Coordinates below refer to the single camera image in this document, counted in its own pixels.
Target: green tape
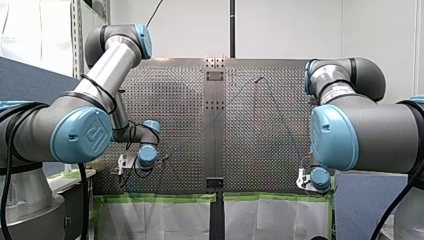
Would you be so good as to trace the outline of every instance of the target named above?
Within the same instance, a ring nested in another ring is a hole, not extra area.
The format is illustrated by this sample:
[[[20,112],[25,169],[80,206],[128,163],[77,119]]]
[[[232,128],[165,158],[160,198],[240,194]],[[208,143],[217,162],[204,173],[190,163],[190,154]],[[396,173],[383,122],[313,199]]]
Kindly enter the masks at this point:
[[[336,187],[336,176],[331,176],[331,189],[334,190]]]
[[[108,203],[210,203],[215,202],[215,194],[157,195],[151,193],[126,193],[123,195],[94,196],[97,204]]]
[[[65,175],[65,178],[81,178],[81,175],[78,172],[70,172],[68,174]]]
[[[284,200],[292,202],[331,202],[331,196],[305,196],[286,193],[224,193],[225,202],[257,201],[257,200]]]
[[[105,164],[103,162],[99,162],[99,161],[91,162],[91,168],[98,170],[98,171],[101,171],[105,168]]]
[[[100,218],[100,210],[102,208],[102,205],[96,202],[93,202],[93,220],[94,223],[94,240],[98,240],[99,238],[99,218]]]
[[[60,177],[60,176],[62,176],[62,172],[50,175],[50,176],[47,177],[47,179],[53,179],[53,178],[57,178],[57,177]]]

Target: white cloth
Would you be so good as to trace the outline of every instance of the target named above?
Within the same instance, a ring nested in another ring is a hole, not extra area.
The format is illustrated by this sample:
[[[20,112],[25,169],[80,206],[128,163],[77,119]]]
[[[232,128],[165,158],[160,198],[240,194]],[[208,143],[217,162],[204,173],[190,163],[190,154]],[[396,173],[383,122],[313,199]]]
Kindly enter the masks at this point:
[[[225,202],[226,240],[310,240],[328,236],[328,202]]]
[[[85,42],[106,22],[81,3]],[[0,0],[0,56],[72,77],[71,22],[71,0]]]
[[[209,240],[210,203],[108,203],[99,240]]]

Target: white wall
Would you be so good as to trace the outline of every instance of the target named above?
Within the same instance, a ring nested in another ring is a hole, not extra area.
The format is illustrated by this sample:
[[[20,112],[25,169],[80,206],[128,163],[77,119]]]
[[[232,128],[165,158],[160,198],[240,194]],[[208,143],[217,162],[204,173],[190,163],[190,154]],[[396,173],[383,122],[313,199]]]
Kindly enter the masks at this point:
[[[342,1],[239,0],[236,4],[237,57],[341,57]]]
[[[158,0],[110,0],[111,23],[147,23]],[[239,58],[341,57],[335,0],[236,1]],[[165,0],[149,30],[154,57],[229,56],[228,0]]]
[[[0,0],[0,56],[72,76],[70,0]]]
[[[158,0],[111,0],[111,23],[146,24]],[[165,0],[149,27],[154,57],[222,57],[229,52],[228,0]]]
[[[383,70],[383,102],[409,99],[415,90],[416,15],[420,0],[343,0],[343,57],[373,60]]]

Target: metal bracket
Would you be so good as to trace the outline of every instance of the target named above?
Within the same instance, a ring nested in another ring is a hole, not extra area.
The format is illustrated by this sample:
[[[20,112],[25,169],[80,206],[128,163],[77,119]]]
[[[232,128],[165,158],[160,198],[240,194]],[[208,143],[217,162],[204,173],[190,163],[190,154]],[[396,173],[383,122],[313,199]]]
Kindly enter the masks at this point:
[[[223,188],[224,178],[217,178],[217,177],[206,178],[206,187],[207,188]]]
[[[224,81],[223,71],[207,71],[206,81]]]
[[[135,152],[121,154],[118,159],[118,172],[115,174],[117,175],[124,174],[124,168],[126,169],[132,168],[134,164],[135,164],[134,168],[143,169],[138,163],[138,161],[136,160],[137,160],[137,153]]]
[[[225,58],[206,58],[206,70],[224,70]]]

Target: black cable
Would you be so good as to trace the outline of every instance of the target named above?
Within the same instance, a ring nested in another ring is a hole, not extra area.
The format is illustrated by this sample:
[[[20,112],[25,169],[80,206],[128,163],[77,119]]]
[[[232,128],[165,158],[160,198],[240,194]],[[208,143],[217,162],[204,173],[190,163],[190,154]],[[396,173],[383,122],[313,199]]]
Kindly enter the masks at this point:
[[[128,136],[128,142],[125,145],[125,150],[130,149],[131,145],[133,144],[134,138],[137,135],[137,125],[131,120],[129,120],[128,122],[132,125],[130,127],[130,130],[128,131],[129,136]]]
[[[402,101],[399,102],[401,104],[405,104],[407,106],[412,106],[414,109],[418,110],[421,113],[421,116],[424,117],[424,109],[421,107],[420,104],[416,104],[413,101]],[[383,227],[384,223],[386,222],[387,218],[390,216],[390,214],[393,212],[393,210],[396,208],[397,205],[405,198],[405,196],[408,194],[408,192],[412,189],[415,182],[419,181],[422,173],[424,172],[424,160],[421,160],[421,163],[418,167],[418,169],[415,171],[415,173],[412,175],[412,177],[409,179],[408,184],[402,189],[402,191],[396,196],[395,200],[389,205],[389,207],[386,209],[386,211],[381,216],[377,226],[374,229],[374,232],[371,236],[371,240],[376,240],[381,228]]]
[[[82,231],[81,231],[81,240],[87,240],[88,236],[88,220],[89,220],[89,204],[90,199],[88,196],[88,181],[87,175],[85,174],[84,163],[78,163],[78,168],[80,170],[81,175],[81,183],[82,183]]]
[[[7,197],[9,194],[10,182],[12,179],[12,160],[13,160],[12,149],[15,148],[14,147],[15,135],[16,135],[16,132],[18,131],[18,128],[22,125],[25,119],[31,116],[33,112],[44,107],[47,107],[47,105],[44,103],[22,104],[12,109],[8,109],[0,115],[0,122],[4,121],[7,117],[12,116],[13,114],[17,114],[14,116],[14,119],[19,118],[18,121],[16,122],[13,121],[12,124],[14,126],[11,130],[9,138],[6,141],[8,146],[7,153],[6,153],[7,166],[6,166],[6,176],[5,176],[4,186],[3,186],[3,194],[1,197],[1,204],[0,204],[0,223],[1,223],[1,230],[3,232],[3,237],[5,240],[12,239],[9,232],[9,228],[7,226],[7,222],[6,222],[6,205],[7,205]]]
[[[424,161],[422,161],[420,168],[415,172],[413,177],[408,181],[408,184],[402,189],[402,191],[397,195],[395,200],[390,204],[390,206],[386,209],[383,216],[380,218],[380,221],[378,222],[377,226],[374,229],[374,232],[371,236],[371,240],[376,240],[381,228],[383,227],[384,223],[386,222],[387,218],[390,216],[392,211],[396,208],[396,206],[402,201],[402,199],[408,194],[409,190],[412,189],[413,184],[416,180],[418,180],[423,173],[424,170]]]
[[[159,145],[159,143],[160,143],[160,138],[159,138],[159,134],[156,132],[156,130],[154,130],[153,128],[151,128],[151,127],[149,127],[149,126],[146,126],[146,125],[144,125],[144,124],[137,124],[136,126],[142,126],[142,127],[144,127],[145,129],[148,129],[153,135],[155,135],[155,137],[156,137],[156,141],[157,141],[157,143],[156,144],[154,144],[154,145]]]
[[[236,1],[230,0],[230,58],[236,57]]]
[[[119,188],[123,188],[123,187],[125,187],[125,186],[127,185],[127,183],[128,183],[128,179],[130,178],[131,173],[132,173],[132,170],[133,170],[133,166],[131,166],[130,171],[128,172],[127,177],[125,178],[124,183],[122,183],[121,185],[119,185]]]
[[[246,81],[241,87],[240,89],[237,90],[237,92],[235,93],[235,95],[227,102],[227,108],[228,106],[230,106],[239,96],[240,94],[243,92],[244,88],[249,84],[252,83],[250,81]],[[224,112],[224,109],[221,109],[216,115],[215,117],[212,119],[212,121],[210,121],[206,126],[204,126],[200,131],[197,132],[197,134],[202,134],[204,131],[206,131],[206,129],[208,129],[210,126],[212,126],[213,124],[215,124],[216,120],[219,118],[219,116],[221,116],[221,114]],[[167,159],[171,159],[172,156],[177,153],[185,144],[192,142],[193,140],[181,140],[179,142],[177,142],[177,144],[175,144],[175,147],[172,147],[172,151],[167,154]]]
[[[112,94],[110,94],[108,91],[106,91],[106,89],[104,89],[102,86],[100,86],[96,81],[94,81],[93,79],[91,79],[89,76],[85,75],[85,74],[81,74],[81,77],[84,78],[85,80],[89,81],[91,84],[93,84],[97,89],[99,89],[100,91],[104,92],[112,101],[113,103],[113,108],[112,110],[108,113],[108,114],[112,114],[116,111],[116,109],[118,108],[118,104],[116,103],[115,98],[112,96]]]
[[[137,177],[139,177],[139,178],[141,178],[141,179],[147,178],[147,177],[150,175],[150,173],[152,173],[153,168],[152,168],[152,169],[149,169],[149,170],[147,171],[147,174],[146,174],[146,175],[141,176],[141,175],[140,175],[140,173],[137,171],[137,168],[135,167],[135,161],[137,161],[137,158],[135,158],[135,160],[134,160],[134,164],[133,164],[133,166],[132,166],[132,167],[134,168],[134,172],[135,172],[135,174],[137,175]]]
[[[152,21],[153,17],[156,15],[156,12],[158,11],[160,5],[162,4],[163,0],[160,0],[160,2],[158,3],[158,5],[156,6],[155,11],[153,12],[152,16],[150,17],[149,21],[147,22],[146,27],[148,28],[150,25],[150,22]]]
[[[6,142],[6,144],[7,144],[7,147],[11,147],[11,151],[12,151],[12,156],[13,157],[15,157],[15,158],[17,158],[17,159],[19,159],[19,160],[21,160],[21,161],[25,161],[25,162],[29,162],[29,163],[34,163],[34,162],[31,162],[31,161],[28,161],[28,160],[26,160],[25,158],[23,158],[17,151],[16,151],[16,149],[15,149],[15,147],[14,146],[9,146],[9,143],[8,143],[8,139],[10,138],[10,136],[11,136],[11,134],[12,134],[12,130],[13,130],[13,127],[14,126],[16,126],[16,123],[20,120],[20,117],[22,116],[22,114],[24,113],[25,111],[22,111],[22,112],[19,112],[19,113],[16,113],[10,120],[9,120],[9,122],[8,122],[8,125],[7,125],[7,127],[6,127],[6,132],[5,132],[5,142]]]
[[[274,105],[277,109],[278,115],[280,115],[281,122],[283,123],[283,126],[286,128],[286,131],[287,131],[289,137],[291,138],[291,140],[293,142],[293,147],[294,147],[295,153],[297,154],[299,160],[302,161],[302,156],[300,154],[299,145],[297,144],[296,138],[295,138],[292,130],[290,129],[290,126],[287,124],[287,121],[286,121],[286,118],[283,115],[283,112],[280,110],[280,107],[277,103],[277,99],[274,97],[271,86],[269,85],[268,79],[266,79],[264,77],[263,77],[263,79],[265,80],[266,88],[267,88],[267,90],[270,94],[272,102],[274,103]]]

